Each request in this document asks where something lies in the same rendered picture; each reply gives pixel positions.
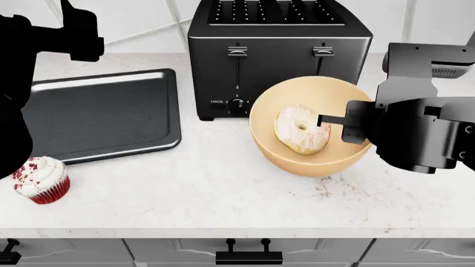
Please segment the chrome toaster lever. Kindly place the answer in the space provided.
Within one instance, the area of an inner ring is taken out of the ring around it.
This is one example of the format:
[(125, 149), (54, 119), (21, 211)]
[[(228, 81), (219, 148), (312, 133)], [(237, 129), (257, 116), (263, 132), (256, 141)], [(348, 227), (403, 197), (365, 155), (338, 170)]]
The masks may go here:
[(333, 57), (333, 48), (331, 46), (326, 46), (325, 42), (322, 42), (320, 46), (314, 46), (312, 49), (312, 54), (314, 57)]
[(227, 48), (227, 56), (230, 58), (241, 58), (248, 56), (248, 47), (241, 46), (239, 42), (235, 46), (229, 46)]

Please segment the red velvet frosted cupcake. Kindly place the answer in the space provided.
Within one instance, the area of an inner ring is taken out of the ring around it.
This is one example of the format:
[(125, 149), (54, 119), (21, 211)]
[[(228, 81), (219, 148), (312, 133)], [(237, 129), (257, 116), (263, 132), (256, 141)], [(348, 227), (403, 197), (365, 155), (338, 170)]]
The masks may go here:
[(52, 157), (31, 157), (12, 174), (14, 191), (36, 204), (51, 204), (69, 191), (66, 165)]

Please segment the dark metal baking tray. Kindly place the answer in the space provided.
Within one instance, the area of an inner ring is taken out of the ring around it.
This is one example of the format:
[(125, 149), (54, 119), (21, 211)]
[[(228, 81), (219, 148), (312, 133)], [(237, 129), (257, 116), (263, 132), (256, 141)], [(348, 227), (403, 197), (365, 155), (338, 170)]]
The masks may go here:
[(30, 155), (67, 165), (167, 151), (181, 141), (170, 68), (33, 82), (22, 113)]

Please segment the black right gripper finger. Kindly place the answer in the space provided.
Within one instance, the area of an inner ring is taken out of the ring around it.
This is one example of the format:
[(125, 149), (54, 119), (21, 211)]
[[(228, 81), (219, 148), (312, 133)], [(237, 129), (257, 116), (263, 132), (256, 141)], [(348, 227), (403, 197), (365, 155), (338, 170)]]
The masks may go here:
[(364, 125), (359, 128), (343, 126), (341, 135), (343, 142), (361, 145), (364, 142), (374, 143), (375, 127), (374, 125)]
[(318, 115), (318, 125), (325, 123), (338, 125), (363, 125), (375, 109), (375, 102), (351, 100), (347, 103), (344, 117)]

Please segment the black four-slot toaster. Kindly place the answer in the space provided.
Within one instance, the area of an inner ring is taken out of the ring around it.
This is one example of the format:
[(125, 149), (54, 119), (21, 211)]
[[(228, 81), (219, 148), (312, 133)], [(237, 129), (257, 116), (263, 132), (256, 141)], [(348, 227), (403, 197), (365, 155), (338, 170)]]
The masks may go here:
[[(247, 117), (255, 100), (275, 84), (325, 76), (356, 84), (372, 33), (337, 0), (201, 0), (188, 31), (199, 119)], [(248, 47), (230, 58), (227, 48)], [(333, 57), (314, 57), (322, 42)], [(231, 115), (243, 99), (246, 112)]]

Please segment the grey cabinet drawer front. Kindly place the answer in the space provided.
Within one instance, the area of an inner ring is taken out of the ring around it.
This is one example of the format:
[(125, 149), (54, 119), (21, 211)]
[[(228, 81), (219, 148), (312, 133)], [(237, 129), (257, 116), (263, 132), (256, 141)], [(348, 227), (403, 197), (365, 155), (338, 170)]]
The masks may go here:
[(121, 239), (19, 239), (15, 267), (134, 267)]
[(358, 267), (475, 267), (475, 239), (377, 239)]
[[(125, 239), (135, 262), (148, 267), (212, 267), (216, 253), (228, 251), (226, 239)], [(359, 238), (274, 239), (269, 251), (281, 252), (282, 266), (350, 267), (373, 240)]]

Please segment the beige round bowl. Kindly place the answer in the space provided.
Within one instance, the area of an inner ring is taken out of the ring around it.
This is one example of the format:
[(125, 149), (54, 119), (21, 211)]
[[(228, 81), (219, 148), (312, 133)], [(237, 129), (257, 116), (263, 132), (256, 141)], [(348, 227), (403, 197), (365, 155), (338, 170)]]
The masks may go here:
[(372, 144), (343, 142), (343, 127), (333, 125), (330, 140), (322, 151), (300, 155), (277, 139), (274, 121), (280, 111), (292, 104), (302, 104), (319, 114), (343, 117), (350, 100), (371, 99), (354, 84), (332, 77), (289, 79), (265, 90), (255, 100), (249, 115), (250, 131), (261, 153), (279, 168), (306, 177), (333, 175), (358, 162)]

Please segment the black toaster dial knob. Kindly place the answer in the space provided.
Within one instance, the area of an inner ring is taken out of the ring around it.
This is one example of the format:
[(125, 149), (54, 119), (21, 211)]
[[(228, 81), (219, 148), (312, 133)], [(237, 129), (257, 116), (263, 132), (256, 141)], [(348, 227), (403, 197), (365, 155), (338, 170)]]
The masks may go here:
[(229, 112), (231, 115), (242, 115), (246, 112), (246, 102), (243, 99), (232, 99), (229, 102)]

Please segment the powdered sugar donut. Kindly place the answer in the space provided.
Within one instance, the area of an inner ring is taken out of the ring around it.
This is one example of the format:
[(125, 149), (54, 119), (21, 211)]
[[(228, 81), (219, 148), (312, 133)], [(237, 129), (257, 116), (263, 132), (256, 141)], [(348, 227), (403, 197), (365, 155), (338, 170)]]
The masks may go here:
[(290, 105), (274, 121), (277, 139), (292, 151), (311, 155), (322, 151), (330, 140), (331, 124), (318, 124), (318, 114), (307, 106)]

